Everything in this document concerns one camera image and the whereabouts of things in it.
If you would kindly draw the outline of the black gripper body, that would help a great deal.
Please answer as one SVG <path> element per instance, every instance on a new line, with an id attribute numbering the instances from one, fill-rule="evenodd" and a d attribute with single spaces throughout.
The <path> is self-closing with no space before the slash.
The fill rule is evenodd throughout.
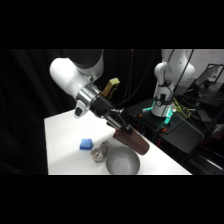
<path id="1" fill-rule="evenodd" d="M 90 111 L 98 118 L 104 118 L 107 124 L 117 130 L 124 125 L 130 126 L 127 122 L 123 109 L 115 108 L 104 96 L 99 94 L 91 103 Z"/>

